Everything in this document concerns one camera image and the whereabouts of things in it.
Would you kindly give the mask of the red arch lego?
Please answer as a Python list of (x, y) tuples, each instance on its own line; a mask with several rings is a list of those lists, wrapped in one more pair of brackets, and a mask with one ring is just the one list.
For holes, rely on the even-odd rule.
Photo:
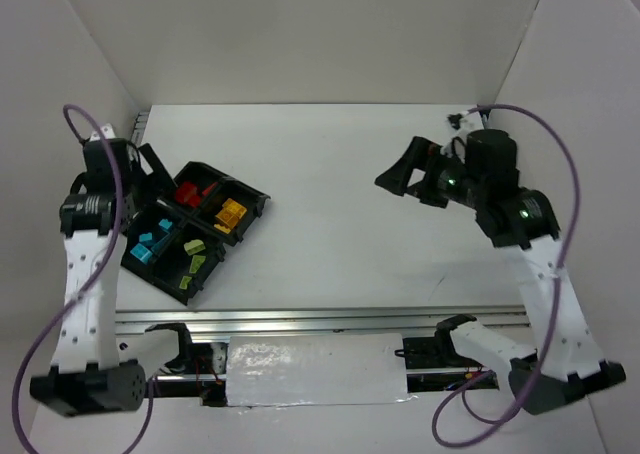
[(218, 182), (213, 182), (212, 184), (210, 184), (209, 186), (207, 186), (202, 192), (201, 192), (201, 196), (202, 197), (207, 197), (213, 190), (215, 190), (218, 186)]

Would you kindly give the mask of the light green slope lego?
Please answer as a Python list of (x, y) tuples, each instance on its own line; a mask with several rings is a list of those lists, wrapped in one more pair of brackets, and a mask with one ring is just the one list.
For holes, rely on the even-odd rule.
[(188, 241), (183, 245), (183, 247), (186, 254), (189, 256), (196, 255), (206, 249), (206, 245), (201, 239)]

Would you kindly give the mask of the orange-yellow lego brick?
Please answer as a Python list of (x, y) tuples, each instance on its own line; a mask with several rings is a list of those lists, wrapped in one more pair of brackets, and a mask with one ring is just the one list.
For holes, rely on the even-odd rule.
[(225, 225), (221, 225), (221, 224), (215, 224), (214, 228), (220, 232), (222, 232), (225, 235), (229, 235), (233, 232), (233, 228), (229, 228)]

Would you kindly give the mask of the red lego with flower print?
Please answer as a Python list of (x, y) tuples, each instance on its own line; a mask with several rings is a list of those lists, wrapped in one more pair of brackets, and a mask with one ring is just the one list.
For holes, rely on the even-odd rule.
[(190, 200), (198, 196), (198, 188), (195, 184), (185, 181), (175, 191), (174, 199), (180, 203), (188, 205)]

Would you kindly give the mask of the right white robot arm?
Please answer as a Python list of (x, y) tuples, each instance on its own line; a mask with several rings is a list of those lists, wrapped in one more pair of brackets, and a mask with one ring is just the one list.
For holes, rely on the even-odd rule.
[(475, 221), (511, 267), (535, 343), (524, 345), (460, 314), (436, 326), (440, 355), (473, 360), (493, 371), (499, 387), (519, 395), (540, 375), (522, 403), (531, 415), (550, 412), (625, 381), (621, 364), (608, 361), (586, 323), (568, 273), (563, 240), (548, 198), (519, 184), (518, 147), (506, 132), (467, 135), (464, 151), (415, 137), (376, 186), (444, 208), (472, 209)]

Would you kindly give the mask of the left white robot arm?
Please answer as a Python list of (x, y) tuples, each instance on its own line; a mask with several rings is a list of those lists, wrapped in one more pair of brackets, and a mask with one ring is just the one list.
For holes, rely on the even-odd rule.
[(140, 164), (124, 139), (109, 141), (113, 157), (93, 136), (83, 144), (86, 170), (59, 215), (66, 252), (64, 314), (48, 373), (30, 380), (30, 395), (62, 417), (137, 410), (147, 381), (189, 361), (185, 324), (156, 324), (131, 342), (116, 337), (116, 300), (126, 239), (121, 230), (135, 208)]

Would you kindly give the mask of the orange flower lego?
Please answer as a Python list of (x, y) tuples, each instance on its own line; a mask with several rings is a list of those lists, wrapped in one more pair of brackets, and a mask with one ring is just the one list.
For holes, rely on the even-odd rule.
[(228, 198), (222, 204), (221, 210), (215, 215), (215, 224), (225, 225), (234, 229), (246, 213), (247, 208), (245, 206), (232, 198)]

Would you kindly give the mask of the teal rounded lego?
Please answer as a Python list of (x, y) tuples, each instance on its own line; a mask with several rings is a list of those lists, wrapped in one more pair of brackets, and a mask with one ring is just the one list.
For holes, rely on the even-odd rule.
[(130, 254), (144, 265), (147, 265), (153, 256), (153, 252), (141, 243), (137, 243), (130, 250)]

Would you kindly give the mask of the red curved lego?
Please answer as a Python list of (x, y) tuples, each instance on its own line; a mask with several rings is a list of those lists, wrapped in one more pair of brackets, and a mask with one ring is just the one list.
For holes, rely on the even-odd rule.
[(201, 201), (202, 201), (202, 198), (198, 195), (195, 195), (186, 199), (185, 205), (191, 208), (197, 208), (200, 205)]

